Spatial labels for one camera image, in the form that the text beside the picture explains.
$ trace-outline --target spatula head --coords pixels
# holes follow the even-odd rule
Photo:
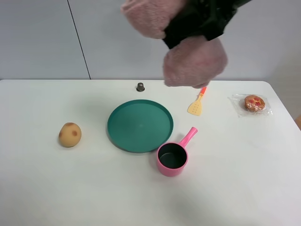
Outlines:
[[[200,116],[201,113],[202,113],[202,104],[201,104],[201,102],[200,101],[193,102],[189,106],[187,112],[190,113],[190,114],[196,115],[196,116]]]

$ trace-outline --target toy spatula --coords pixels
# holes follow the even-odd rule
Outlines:
[[[201,99],[202,99],[206,89],[207,89],[207,87],[204,87],[201,89],[198,99],[189,106],[189,108],[187,110],[188,113],[196,115],[196,116],[201,115],[201,113],[202,113]]]

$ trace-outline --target white table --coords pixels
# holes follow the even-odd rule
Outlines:
[[[197,117],[186,111],[198,90],[143,81],[139,93],[138,82],[0,82],[1,226],[301,225],[301,132],[269,84],[213,81]],[[232,94],[264,95],[273,115],[239,118]],[[108,140],[110,113],[132,99],[170,111],[171,141],[198,128],[180,176]],[[70,121],[82,139],[65,149]]]

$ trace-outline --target pink mitten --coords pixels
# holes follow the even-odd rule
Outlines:
[[[187,0],[126,0],[121,7],[130,24],[143,36],[163,39],[164,30],[184,7]],[[204,36],[184,39],[164,59],[167,86],[200,88],[227,65],[227,56],[220,40],[207,41]]]

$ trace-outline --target small metal cap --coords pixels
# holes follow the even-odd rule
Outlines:
[[[142,92],[142,91],[144,91],[144,90],[145,90],[145,88],[144,88],[143,83],[142,83],[142,82],[139,82],[138,85],[137,85],[137,91],[138,91],[138,92]]]

